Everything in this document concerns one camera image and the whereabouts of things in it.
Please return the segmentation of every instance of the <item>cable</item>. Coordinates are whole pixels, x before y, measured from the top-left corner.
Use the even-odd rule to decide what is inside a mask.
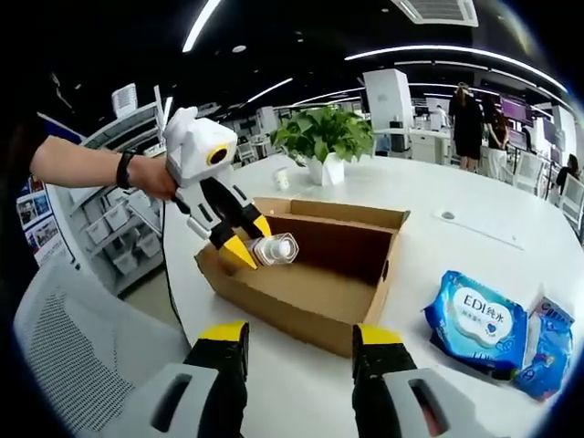
[[[168,300],[171,303],[171,309],[176,317],[176,320],[179,321],[181,326],[183,323],[181,322],[181,317],[179,317],[179,312],[176,310],[176,306],[174,304],[174,298],[172,297],[171,291],[171,278],[168,275],[168,266],[166,264],[166,253],[164,252],[164,230],[166,229],[166,202],[162,203],[162,217],[161,217],[161,225],[162,225],[162,259],[164,260],[164,272],[166,273],[166,286],[168,287]]]

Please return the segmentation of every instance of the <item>wet wipes package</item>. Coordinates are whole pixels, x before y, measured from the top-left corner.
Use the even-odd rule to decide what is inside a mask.
[[[529,318],[526,366],[515,376],[515,385],[541,402],[551,397],[561,387],[571,353],[572,333],[566,321],[534,313]]]
[[[424,312],[435,332],[433,343],[450,356],[504,379],[523,366],[527,313],[494,290],[448,271]]]

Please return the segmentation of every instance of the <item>green leaves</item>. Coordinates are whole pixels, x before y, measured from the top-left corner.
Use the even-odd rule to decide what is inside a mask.
[[[314,154],[317,157],[317,160],[324,163],[327,159],[327,155],[329,155],[329,148],[327,144],[320,138],[317,137],[314,142]]]
[[[272,132],[270,138],[274,146],[283,148],[298,165],[303,165],[302,157],[316,157],[324,162],[331,152],[350,162],[373,147],[369,122],[331,107],[299,112]]]

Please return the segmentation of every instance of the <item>cardboard box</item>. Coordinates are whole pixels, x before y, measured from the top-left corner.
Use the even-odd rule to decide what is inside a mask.
[[[196,261],[217,295],[296,339],[349,358],[353,324],[377,323],[408,212],[256,198],[274,235],[291,233],[291,265],[234,266],[208,245]]]

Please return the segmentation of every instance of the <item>black watch strap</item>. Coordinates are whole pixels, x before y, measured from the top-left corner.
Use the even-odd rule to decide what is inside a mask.
[[[129,189],[130,182],[128,179],[128,164],[130,160],[134,158],[134,154],[130,152],[124,152],[121,154],[120,162],[118,163],[118,170],[116,171],[116,184],[122,189]]]

